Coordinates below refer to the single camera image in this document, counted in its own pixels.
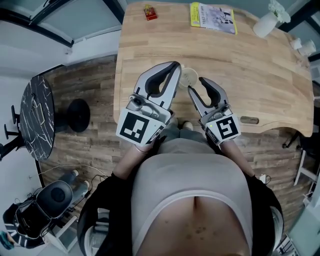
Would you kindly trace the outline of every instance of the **wooden tabletop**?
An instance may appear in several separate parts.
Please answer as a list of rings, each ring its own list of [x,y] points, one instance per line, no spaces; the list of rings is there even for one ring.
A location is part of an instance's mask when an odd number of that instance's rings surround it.
[[[157,19],[146,20],[145,4],[155,8]],[[191,27],[189,4],[148,1],[128,5],[116,63],[115,121],[127,106],[141,73],[157,64],[177,61],[226,91],[239,120],[249,120],[240,122],[242,132],[290,127],[311,136],[314,95],[308,59],[291,48],[291,35],[275,28],[259,38],[252,29],[258,18],[233,10],[238,35]],[[194,88],[209,103],[199,81]],[[180,88],[171,109],[177,118],[200,118],[188,92]],[[250,123],[255,119],[258,124]]]

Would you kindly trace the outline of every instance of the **white wall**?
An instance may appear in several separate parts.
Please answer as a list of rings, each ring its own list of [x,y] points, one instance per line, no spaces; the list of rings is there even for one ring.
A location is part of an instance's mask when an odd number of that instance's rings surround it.
[[[83,256],[83,253],[80,250],[78,242],[67,254],[68,256]],[[64,252],[59,250],[57,247],[54,247],[52,244],[49,244],[44,248],[37,256],[66,256]]]
[[[44,35],[0,21],[0,76],[31,79],[67,63],[68,47]]]
[[[84,39],[72,46],[67,65],[117,54],[121,30]]]
[[[29,80],[25,78],[12,78],[0,76],[0,143],[6,144],[4,124],[9,131],[17,131],[12,122],[11,105],[14,105],[16,113],[20,112],[22,94]],[[2,215],[9,206],[18,198],[23,202],[28,193],[34,192],[41,187],[37,176],[29,179],[29,176],[37,175],[35,160],[28,153],[27,149],[21,148],[12,151],[0,162],[0,230],[5,231]],[[0,245],[1,256],[35,256],[44,246],[35,249],[16,247],[6,250]]]
[[[295,221],[288,235],[294,247],[302,256],[313,256],[320,246],[318,234],[320,226],[320,208],[313,208],[310,204],[304,208]]]

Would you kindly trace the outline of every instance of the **wooden floor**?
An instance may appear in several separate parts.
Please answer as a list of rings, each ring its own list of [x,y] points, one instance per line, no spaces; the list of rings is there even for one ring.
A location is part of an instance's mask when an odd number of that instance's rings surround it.
[[[65,111],[73,99],[81,98],[90,107],[91,119],[88,129],[83,133],[67,130],[56,134],[50,157],[40,163],[42,172],[59,165],[84,164],[98,168],[105,175],[112,173],[128,147],[127,142],[115,135],[117,124],[113,119],[113,96],[116,58],[108,56],[89,60],[44,75],[52,88],[56,112]],[[302,209],[303,194],[310,187],[310,182],[303,178],[297,186],[293,186],[301,152],[296,151],[297,143],[289,149],[282,149],[282,144],[293,132],[283,128],[262,134],[243,133],[235,140],[256,175],[266,174],[271,177],[268,187],[274,191],[282,206],[285,231]],[[90,182],[95,175],[100,174],[87,166],[62,166],[42,177],[47,185],[73,169],[79,171],[79,181]],[[92,191],[99,182],[99,177],[93,180]],[[79,215],[85,201],[75,208],[75,215]]]

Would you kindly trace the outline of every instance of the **book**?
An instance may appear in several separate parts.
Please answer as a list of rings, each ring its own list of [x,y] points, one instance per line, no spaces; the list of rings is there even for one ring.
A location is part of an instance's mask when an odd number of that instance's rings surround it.
[[[213,7],[193,2],[190,4],[192,27],[200,27],[226,33],[238,34],[234,11],[228,8]]]

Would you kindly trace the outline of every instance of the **black round table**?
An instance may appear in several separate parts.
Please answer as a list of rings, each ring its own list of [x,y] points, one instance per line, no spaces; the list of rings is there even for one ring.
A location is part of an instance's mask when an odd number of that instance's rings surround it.
[[[26,86],[20,105],[20,131],[36,160],[50,156],[55,140],[55,107],[49,83],[35,76]]]

